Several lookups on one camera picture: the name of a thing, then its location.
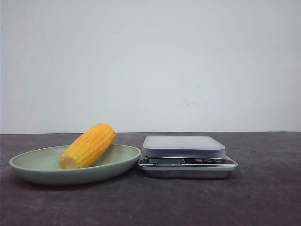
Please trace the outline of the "green round plate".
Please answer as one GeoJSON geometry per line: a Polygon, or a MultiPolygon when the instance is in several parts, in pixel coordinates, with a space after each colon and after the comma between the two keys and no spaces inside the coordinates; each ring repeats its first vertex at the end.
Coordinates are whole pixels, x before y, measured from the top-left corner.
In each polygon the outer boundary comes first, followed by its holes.
{"type": "Polygon", "coordinates": [[[58,160],[66,145],[47,147],[13,157],[9,164],[20,178],[42,185],[67,186],[97,182],[119,176],[140,159],[141,150],[112,144],[91,166],[60,169],[58,160]]]}

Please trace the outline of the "silver digital kitchen scale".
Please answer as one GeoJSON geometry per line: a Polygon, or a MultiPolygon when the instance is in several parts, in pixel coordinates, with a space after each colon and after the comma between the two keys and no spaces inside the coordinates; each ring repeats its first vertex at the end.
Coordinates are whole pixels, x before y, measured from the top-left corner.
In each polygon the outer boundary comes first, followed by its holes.
{"type": "Polygon", "coordinates": [[[138,167],[151,178],[227,178],[238,164],[210,136],[147,136],[138,167]]]}

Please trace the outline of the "yellow corn cob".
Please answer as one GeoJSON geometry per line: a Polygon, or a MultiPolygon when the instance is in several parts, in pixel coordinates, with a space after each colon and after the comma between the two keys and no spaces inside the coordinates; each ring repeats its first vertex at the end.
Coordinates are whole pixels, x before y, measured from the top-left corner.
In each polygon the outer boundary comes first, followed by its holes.
{"type": "Polygon", "coordinates": [[[112,144],[115,131],[107,123],[94,125],[71,143],[58,161],[63,170],[90,166],[112,144]]]}

